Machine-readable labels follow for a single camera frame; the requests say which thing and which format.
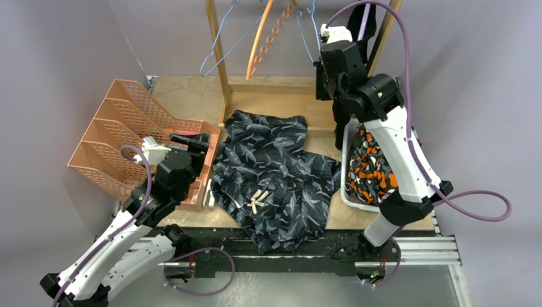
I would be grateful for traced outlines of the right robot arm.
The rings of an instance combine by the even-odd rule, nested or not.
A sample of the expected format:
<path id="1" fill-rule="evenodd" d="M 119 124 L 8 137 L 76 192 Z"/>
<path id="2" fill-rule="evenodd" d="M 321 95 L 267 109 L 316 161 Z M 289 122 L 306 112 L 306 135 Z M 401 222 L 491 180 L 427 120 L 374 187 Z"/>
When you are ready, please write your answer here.
<path id="1" fill-rule="evenodd" d="M 323 24 L 320 37 L 316 98 L 333 101 L 337 130 L 350 122 L 351 115 L 363 124 L 398 183 L 360 238 L 360 255 L 374 260 L 400 227 L 425 218 L 434 203 L 451 194 L 453 185 L 430 168 L 407 123 L 404 98 L 394 78 L 386 74 L 368 77 L 359 46 L 346 27 Z"/>

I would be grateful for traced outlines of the peach plastic file organizer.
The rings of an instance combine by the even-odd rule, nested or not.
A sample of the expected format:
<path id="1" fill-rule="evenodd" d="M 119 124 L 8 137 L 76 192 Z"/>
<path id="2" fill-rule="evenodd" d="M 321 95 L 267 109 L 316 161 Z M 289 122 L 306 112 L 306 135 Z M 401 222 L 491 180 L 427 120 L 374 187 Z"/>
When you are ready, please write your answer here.
<path id="1" fill-rule="evenodd" d="M 209 133 L 210 140 L 203 170 L 191 184 L 188 198 L 180 205 L 182 210 L 201 212 L 221 131 L 206 121 L 173 116 L 137 81 L 113 81 L 68 167 L 116 200 L 124 201 L 132 189 L 146 179 L 146 172 L 144 166 L 122 156 L 121 146 L 140 147 L 148 136 L 160 145 L 171 146 L 169 135 L 172 133 L 195 136 L 205 132 Z"/>

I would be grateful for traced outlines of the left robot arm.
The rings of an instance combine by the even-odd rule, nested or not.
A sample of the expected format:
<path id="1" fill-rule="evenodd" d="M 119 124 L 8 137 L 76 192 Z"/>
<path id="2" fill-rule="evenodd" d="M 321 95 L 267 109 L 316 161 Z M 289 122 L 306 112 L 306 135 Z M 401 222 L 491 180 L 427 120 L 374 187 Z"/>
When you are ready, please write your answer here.
<path id="1" fill-rule="evenodd" d="M 108 306 L 113 297 L 148 267 L 172 258 L 187 259 L 190 244 L 179 226 L 167 226 L 146 249 L 125 257 L 139 239 L 190 198 L 191 185 L 201 176 L 211 134 L 171 133 L 173 147 L 145 137 L 140 147 L 122 145 L 120 154 L 143 164 L 144 180 L 121 204 L 108 228 L 72 265 L 46 274 L 40 286 L 53 306 Z"/>

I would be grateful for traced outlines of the blue wire hanger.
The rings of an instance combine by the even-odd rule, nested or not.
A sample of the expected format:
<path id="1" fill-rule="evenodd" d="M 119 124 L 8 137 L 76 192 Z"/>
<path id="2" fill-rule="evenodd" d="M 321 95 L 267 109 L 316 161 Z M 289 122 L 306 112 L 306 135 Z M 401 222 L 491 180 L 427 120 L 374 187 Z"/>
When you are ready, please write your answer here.
<path id="1" fill-rule="evenodd" d="M 250 5 L 263 11 L 267 1 L 227 1 L 221 12 L 217 12 L 216 37 L 208 54 L 202 57 L 199 75 L 208 77 L 217 72 L 231 55 L 243 52 L 262 21 L 262 14 L 256 16 L 249 10 Z"/>

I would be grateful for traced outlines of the orange camouflage shorts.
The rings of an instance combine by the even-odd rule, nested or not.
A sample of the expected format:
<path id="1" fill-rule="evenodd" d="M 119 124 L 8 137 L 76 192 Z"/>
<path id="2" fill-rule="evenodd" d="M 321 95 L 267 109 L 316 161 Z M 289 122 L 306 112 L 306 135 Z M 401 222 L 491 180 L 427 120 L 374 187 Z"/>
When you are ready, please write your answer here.
<path id="1" fill-rule="evenodd" d="M 378 142 L 360 125 L 351 137 L 346 159 L 346 193 L 363 205 L 377 207 L 396 189 L 398 181 Z"/>

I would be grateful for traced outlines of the white stapler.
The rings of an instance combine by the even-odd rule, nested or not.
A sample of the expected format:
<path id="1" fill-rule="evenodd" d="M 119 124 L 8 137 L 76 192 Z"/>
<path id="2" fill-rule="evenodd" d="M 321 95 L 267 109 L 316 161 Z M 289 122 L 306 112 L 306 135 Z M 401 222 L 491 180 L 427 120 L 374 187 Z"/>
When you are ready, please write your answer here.
<path id="1" fill-rule="evenodd" d="M 206 184 L 204 199 L 202 202 L 204 208 L 213 210 L 215 208 L 215 198 L 212 191 L 212 179 L 209 179 Z"/>

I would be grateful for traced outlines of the orange hanger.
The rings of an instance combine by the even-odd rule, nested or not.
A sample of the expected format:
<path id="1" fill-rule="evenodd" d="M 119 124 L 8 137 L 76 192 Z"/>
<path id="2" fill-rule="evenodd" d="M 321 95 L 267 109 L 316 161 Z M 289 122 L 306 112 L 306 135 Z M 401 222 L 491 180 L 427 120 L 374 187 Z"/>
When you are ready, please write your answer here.
<path id="1" fill-rule="evenodd" d="M 258 28 L 252 43 L 252 48 L 249 54 L 247 70 L 245 74 L 245 80 L 250 81 L 253 75 L 256 73 L 259 64 L 262 62 L 263 57 L 267 54 L 269 47 L 273 44 L 276 36 L 281 32 L 281 29 L 285 23 L 293 15 L 294 10 L 297 8 L 297 1 L 291 0 L 288 1 L 288 5 L 281 13 L 280 17 L 276 20 L 276 23 L 272 26 L 269 35 L 263 39 L 262 35 L 265 30 L 266 23 L 268 21 L 269 15 L 272 11 L 275 1 L 269 0 L 261 14 L 260 21 L 258 23 Z"/>

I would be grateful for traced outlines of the grey camouflage shorts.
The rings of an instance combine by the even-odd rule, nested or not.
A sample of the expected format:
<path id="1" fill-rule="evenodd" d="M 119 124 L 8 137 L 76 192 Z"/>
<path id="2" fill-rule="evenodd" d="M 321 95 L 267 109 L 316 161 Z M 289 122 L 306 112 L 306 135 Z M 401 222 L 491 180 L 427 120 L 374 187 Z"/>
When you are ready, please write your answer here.
<path id="1" fill-rule="evenodd" d="M 304 149 L 306 119 L 236 110 L 224 126 L 228 135 L 212 164 L 213 197 L 258 252 L 292 252 L 320 237 L 341 164 Z"/>

